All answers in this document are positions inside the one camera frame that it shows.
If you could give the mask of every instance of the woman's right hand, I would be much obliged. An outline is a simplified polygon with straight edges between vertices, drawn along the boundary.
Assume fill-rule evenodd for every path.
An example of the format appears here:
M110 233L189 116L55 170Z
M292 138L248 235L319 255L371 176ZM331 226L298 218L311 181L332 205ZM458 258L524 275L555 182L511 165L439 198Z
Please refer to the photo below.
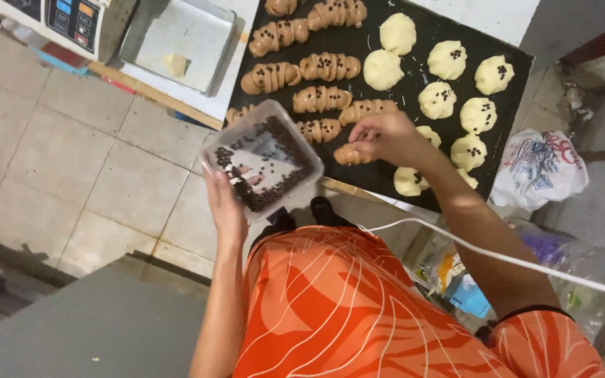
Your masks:
M349 135L352 147L374 159L419 171L446 159L417 132L404 112L384 113L361 119Z

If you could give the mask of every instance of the clear plastic container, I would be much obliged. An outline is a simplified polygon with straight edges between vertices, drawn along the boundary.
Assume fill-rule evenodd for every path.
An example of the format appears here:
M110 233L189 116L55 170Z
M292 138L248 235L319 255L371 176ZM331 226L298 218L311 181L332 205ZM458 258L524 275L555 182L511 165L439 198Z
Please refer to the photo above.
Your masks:
M200 151L208 172L228 172L245 216L261 221L324 174L324 164L286 110L263 101Z

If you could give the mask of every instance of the black baking tray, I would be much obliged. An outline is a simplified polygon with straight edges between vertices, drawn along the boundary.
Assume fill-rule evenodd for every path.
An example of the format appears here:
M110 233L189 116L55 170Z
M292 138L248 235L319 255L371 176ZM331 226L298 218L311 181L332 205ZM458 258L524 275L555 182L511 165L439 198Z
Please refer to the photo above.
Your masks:
M480 139L487 145L487 159L485 159L482 166L469 172L470 176L477 179L479 183L476 191L487 200L492 191L494 178L501 162L503 148L508 140L517 108L520 106L533 57L481 31L461 25L456 21L452 21L407 1L363 0L363 2L368 9L368 16L363 21L361 28L330 26L326 30L311 31L307 43L293 44L290 47L283 48L280 52L269 52L263 58L253 57L247 49L239 69L230 107L240 108L248 104L258 104L270 98L279 101L283 107L288 109L294 121L338 118L340 116L339 110L312 114L295 114L292 112L292 97L294 93L311 85L337 86L342 90L351 91L354 100L391 99L396 101L399 109L405 111L417 126L431 126L440 135L442 139L440 150L449 155L452 143L466 135L459 121L459 111L463 104L468 99L474 97L488 97L496 103L498 119L492 130L480 134ZM251 33L270 21L306 18L315 3L319 3L319 1L308 1L292 15L279 18L269 16L265 12L265 0L260 0ZM381 48L379 26L390 15L399 12L405 13L415 21L417 43L409 54L401 57L401 69L405 73L405 76L389 92L376 91L369 87L363 78L363 73L360 73L354 79L341 80L339 82L324 82L323 80L307 82L303 80L294 87L285 87L280 91L269 94L263 93L260 96L248 95L240 87L239 82L242 76L252 70L253 66L258 63L285 61L300 64L300 60L307 58L312 53L321 54L328 52L355 56L363 64L366 56L372 50ZM466 70L464 73L457 80L447 81L452 90L457 94L457 102L454 104L454 114L445 119L431 120L422 114L417 97L419 92L426 87L426 82L431 83L439 80L437 76L429 73L426 60L431 49L438 42L444 40L460 40L462 45L466 47L468 59L466 59ZM506 56L508 63L513 65L515 77L513 77L512 81L508 84L508 89L505 91L485 96L475 88L475 70L480 65L480 62L494 55ZM393 186L393 174L396 167L391 166L386 161L380 160L357 166L340 165L333 158L333 151L347 143L353 126L347 125L341 134L330 142L313 145L314 150L324 162L324 176L371 192L384 194L385 196L408 202L424 209L440 212L438 202L431 190L425 190L421 196L416 197L406 197L398 194Z

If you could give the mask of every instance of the hand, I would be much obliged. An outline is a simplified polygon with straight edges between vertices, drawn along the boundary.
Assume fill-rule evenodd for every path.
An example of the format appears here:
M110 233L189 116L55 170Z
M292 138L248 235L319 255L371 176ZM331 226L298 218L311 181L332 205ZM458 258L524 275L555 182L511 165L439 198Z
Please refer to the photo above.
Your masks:
M218 237L216 257L219 258L219 254L224 253L222 251L237 250L241 253L248 226L242 213L242 204L235 198L235 189L225 172L217 171L212 176L203 170L203 176Z
M418 170L444 157L403 112L384 113L361 119L349 135L352 147L374 159L386 160L397 167Z

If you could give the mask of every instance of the white plastic bag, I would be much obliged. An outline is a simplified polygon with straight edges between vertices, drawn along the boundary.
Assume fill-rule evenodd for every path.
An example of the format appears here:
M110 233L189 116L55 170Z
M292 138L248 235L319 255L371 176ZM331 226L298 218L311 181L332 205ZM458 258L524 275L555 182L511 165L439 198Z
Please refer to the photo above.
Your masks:
M508 140L492 201L533 211L581 193L589 182L585 163L563 133L528 128Z

